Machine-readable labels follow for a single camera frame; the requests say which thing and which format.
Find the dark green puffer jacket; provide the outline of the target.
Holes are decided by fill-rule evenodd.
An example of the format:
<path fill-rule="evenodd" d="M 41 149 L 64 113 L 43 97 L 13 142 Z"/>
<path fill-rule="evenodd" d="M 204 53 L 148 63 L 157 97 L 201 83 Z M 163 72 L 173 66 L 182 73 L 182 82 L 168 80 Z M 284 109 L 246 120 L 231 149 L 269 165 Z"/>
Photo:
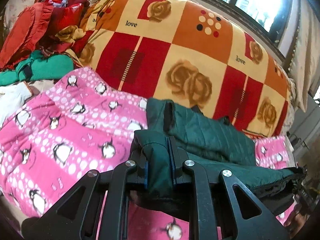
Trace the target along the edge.
<path fill-rule="evenodd" d="M 189 159 L 210 174 L 231 170 L 276 216 L 290 206 L 297 185 L 306 175 L 302 168 L 274 170 L 258 166 L 252 139 L 227 120 L 207 118 L 198 109 L 149 98 L 146 118 L 148 127 L 135 131 L 130 151 L 143 152 L 148 161 L 143 198 L 166 211 L 176 210 L 169 156 L 171 137 L 178 149 L 185 150 Z"/>

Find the window with dark frame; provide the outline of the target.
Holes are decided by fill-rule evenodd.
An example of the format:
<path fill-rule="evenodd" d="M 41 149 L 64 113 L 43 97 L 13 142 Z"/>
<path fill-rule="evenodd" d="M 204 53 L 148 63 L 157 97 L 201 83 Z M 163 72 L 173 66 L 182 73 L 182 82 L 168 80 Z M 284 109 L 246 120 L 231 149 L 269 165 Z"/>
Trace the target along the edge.
<path fill-rule="evenodd" d="M 194 0 L 229 16 L 287 64 L 297 37 L 300 0 Z"/>

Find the red ruffled pillow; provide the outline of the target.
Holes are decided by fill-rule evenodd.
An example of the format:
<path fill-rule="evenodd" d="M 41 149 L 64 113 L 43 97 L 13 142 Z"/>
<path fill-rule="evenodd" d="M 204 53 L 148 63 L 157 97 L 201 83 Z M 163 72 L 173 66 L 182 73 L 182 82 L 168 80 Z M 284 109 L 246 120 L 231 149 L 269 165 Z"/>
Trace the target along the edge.
<path fill-rule="evenodd" d="M 67 0 L 66 7 L 55 7 L 54 2 L 58 1 L 37 2 L 19 14 L 1 49 L 1 71 L 15 69 L 37 48 L 41 38 L 79 25 L 88 0 Z"/>

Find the beige curtain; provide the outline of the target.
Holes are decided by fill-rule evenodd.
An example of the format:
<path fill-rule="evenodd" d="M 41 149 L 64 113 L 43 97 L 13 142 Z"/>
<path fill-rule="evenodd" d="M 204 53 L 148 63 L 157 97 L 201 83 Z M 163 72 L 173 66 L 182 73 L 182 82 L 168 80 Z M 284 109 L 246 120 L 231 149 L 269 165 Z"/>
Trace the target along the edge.
<path fill-rule="evenodd" d="M 296 85 L 295 108 L 306 112 L 308 94 L 319 88 L 319 20 L 308 0 L 300 0 L 297 39 L 289 76 Z"/>

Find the teal green garment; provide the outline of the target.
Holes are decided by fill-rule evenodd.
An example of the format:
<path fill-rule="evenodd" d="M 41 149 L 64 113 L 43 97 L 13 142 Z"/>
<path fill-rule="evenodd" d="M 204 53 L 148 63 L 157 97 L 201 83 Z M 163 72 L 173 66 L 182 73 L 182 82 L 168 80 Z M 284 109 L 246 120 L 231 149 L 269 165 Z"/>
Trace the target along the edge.
<path fill-rule="evenodd" d="M 73 69 L 73 60 L 67 55 L 55 54 L 45 58 L 40 50 L 35 50 L 14 70 L 1 72 L 1 86 L 22 81 L 59 80 Z"/>

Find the red orange rose blanket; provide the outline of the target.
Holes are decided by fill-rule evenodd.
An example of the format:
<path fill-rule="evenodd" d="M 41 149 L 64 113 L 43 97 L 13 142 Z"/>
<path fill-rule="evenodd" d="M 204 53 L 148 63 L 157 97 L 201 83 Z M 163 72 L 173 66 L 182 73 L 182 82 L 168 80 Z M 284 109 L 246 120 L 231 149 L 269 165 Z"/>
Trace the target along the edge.
<path fill-rule="evenodd" d="M 85 13 L 85 32 L 67 50 L 111 87 L 144 98 L 228 116 L 253 137 L 284 132 L 287 75 L 235 23 L 189 0 L 100 0 Z"/>

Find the pink penguin blanket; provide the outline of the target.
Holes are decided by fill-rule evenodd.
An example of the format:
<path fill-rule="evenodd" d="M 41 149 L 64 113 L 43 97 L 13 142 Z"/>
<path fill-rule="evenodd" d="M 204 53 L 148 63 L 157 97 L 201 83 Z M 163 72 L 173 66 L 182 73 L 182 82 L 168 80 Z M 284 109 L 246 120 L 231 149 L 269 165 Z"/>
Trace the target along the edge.
<path fill-rule="evenodd" d="M 148 127 L 147 101 L 82 68 L 13 113 L 1 128 L 1 190 L 27 215 L 22 230 L 88 171 L 112 171 L 129 159 L 135 131 Z M 147 164 L 142 186 L 130 190 L 128 239 L 190 239 L 180 198 L 173 212 L 143 198 Z"/>

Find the white cloth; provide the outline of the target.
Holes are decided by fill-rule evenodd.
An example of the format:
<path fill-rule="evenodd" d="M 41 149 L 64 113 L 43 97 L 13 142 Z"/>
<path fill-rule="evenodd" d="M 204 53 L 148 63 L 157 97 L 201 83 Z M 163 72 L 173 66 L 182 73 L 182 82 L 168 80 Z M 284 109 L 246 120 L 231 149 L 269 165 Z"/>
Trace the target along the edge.
<path fill-rule="evenodd" d="M 1 127 L 5 120 L 32 96 L 33 92 L 25 81 L 15 85 L 1 86 Z"/>

